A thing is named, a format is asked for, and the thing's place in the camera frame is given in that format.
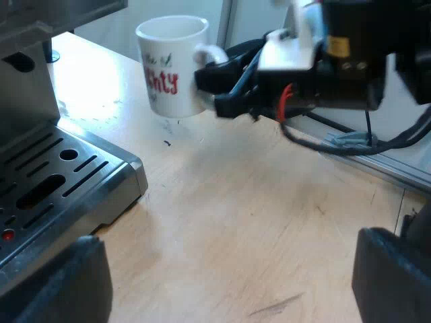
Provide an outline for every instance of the red text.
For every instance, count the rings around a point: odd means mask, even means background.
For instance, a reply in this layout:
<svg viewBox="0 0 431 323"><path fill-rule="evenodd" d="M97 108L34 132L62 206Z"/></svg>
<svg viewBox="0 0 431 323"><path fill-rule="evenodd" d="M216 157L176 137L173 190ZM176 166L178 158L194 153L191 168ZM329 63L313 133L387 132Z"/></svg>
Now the red text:
<svg viewBox="0 0 431 323"><path fill-rule="evenodd" d="M156 76L154 70L146 67L145 78L147 85L151 89L160 93L172 94L173 96L178 93L178 74L165 74L165 72L161 71L159 76Z"/></svg>

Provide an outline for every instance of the mug handle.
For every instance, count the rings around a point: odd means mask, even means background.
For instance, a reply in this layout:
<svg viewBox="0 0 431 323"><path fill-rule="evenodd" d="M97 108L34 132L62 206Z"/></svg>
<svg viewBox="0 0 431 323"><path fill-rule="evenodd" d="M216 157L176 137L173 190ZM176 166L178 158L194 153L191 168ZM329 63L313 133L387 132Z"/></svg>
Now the mug handle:
<svg viewBox="0 0 431 323"><path fill-rule="evenodd" d="M193 55L193 58L198 63L204 63L205 62L203 61L203 59L205 58L204 54L209 55L216 64L226 63L229 61L229 57L224 52L224 50L216 45L204 45L204 44L197 45L195 47L195 54Z"/></svg>

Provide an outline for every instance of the espresso machine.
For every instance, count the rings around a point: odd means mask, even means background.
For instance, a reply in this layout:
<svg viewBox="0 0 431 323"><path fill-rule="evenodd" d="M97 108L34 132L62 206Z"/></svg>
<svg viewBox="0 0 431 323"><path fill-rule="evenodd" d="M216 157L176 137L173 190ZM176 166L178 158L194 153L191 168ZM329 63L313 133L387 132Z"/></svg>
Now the espresso machine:
<svg viewBox="0 0 431 323"><path fill-rule="evenodd" d="M138 157L61 118L42 49L126 6L0 0L0 295L147 190Z"/></svg>

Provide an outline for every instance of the stainless steel grate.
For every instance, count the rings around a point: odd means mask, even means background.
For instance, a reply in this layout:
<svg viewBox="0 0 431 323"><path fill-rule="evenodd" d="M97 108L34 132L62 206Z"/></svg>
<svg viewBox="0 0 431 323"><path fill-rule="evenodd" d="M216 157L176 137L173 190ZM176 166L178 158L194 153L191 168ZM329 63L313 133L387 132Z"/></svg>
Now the stainless steel grate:
<svg viewBox="0 0 431 323"><path fill-rule="evenodd" d="M122 164L51 125L0 155L0 268Z"/></svg>

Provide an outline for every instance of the red wire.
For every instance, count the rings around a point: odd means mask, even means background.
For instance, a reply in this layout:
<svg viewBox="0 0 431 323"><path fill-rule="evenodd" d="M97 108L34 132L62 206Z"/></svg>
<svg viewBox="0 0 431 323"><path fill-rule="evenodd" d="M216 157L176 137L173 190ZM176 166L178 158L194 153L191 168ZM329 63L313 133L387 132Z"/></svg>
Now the red wire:
<svg viewBox="0 0 431 323"><path fill-rule="evenodd" d="M284 109L286 108L286 101L288 99L290 99L293 95L292 93L292 83L287 85L284 90L283 93L281 94L280 100L278 102L278 111L277 111L277 119L281 122L284 122L284 120L286 119L284 114Z"/></svg>

